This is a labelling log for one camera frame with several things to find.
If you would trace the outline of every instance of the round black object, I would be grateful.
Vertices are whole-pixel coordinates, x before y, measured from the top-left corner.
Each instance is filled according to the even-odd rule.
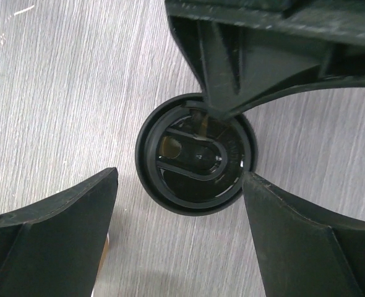
[[[144,123],[135,148],[136,169],[152,199],[192,216],[231,205],[256,157],[256,137],[246,117],[210,117],[199,93],[160,105]]]

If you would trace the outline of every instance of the gray wood grain surface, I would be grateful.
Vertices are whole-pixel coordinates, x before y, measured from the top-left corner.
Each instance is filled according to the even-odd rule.
[[[263,296],[242,199],[182,217],[154,203],[135,173],[145,118],[198,90],[162,0],[0,0],[0,213],[117,166],[95,296]],[[365,220],[365,89],[282,98],[247,117],[258,174]]]

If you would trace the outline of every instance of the black plastic part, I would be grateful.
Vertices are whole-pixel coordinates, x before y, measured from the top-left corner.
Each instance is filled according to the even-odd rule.
[[[365,296],[365,222],[254,173],[245,175],[243,191],[268,297]]]
[[[216,118],[292,93],[365,87],[364,0],[271,2],[166,0],[171,32]]]
[[[0,297],[90,297],[117,188],[109,168],[0,215]]]
[[[173,98],[143,125],[136,168],[150,196],[184,215],[208,215],[241,195],[241,176],[255,167],[257,144],[247,119],[219,121],[201,94]]]

